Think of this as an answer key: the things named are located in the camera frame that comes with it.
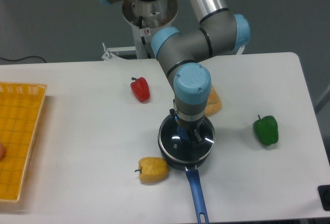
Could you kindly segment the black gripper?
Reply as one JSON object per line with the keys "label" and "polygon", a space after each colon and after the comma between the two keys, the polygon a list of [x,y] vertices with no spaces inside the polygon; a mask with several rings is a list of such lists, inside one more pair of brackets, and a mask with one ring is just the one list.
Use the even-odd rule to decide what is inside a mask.
{"label": "black gripper", "polygon": [[197,128],[202,124],[204,116],[205,108],[170,109],[170,117],[174,118],[179,126],[187,130],[192,129],[190,133],[193,143],[203,143]]}

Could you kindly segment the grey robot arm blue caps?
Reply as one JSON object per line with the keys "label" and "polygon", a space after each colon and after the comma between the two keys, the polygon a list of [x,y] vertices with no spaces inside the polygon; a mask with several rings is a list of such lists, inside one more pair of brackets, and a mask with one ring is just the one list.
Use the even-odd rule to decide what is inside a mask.
{"label": "grey robot arm blue caps", "polygon": [[174,91],[172,114],[180,136],[200,143],[211,91],[210,74],[200,62],[246,45],[251,37],[247,20],[231,14],[225,0],[190,0],[200,26],[183,35],[171,26],[176,0],[101,1],[123,3],[124,17],[136,29],[137,55],[156,58]]}

